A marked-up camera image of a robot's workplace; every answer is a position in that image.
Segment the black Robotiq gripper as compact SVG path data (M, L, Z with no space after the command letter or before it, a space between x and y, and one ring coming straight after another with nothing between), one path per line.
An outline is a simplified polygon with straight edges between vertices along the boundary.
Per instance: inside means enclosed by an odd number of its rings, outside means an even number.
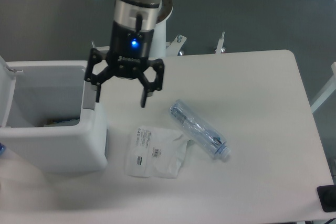
M149 60L154 30L128 29L113 22L108 53L102 53L96 48L90 49L84 80L97 88L96 102L100 101L102 84L113 76L128 79L138 79L143 86L140 105L145 107L147 97L163 87L165 65L162 59ZM102 61L107 66L99 73L94 73L94 66ZM150 82L144 72L152 68L155 79Z

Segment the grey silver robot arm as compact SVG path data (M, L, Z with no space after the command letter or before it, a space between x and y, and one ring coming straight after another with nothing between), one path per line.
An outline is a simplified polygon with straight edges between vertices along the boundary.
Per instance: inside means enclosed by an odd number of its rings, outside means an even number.
M91 48L85 70L83 108L94 109L102 84L112 77L138 79L143 85L141 107L155 90L162 90L164 62L149 58L161 0L115 0L109 50Z

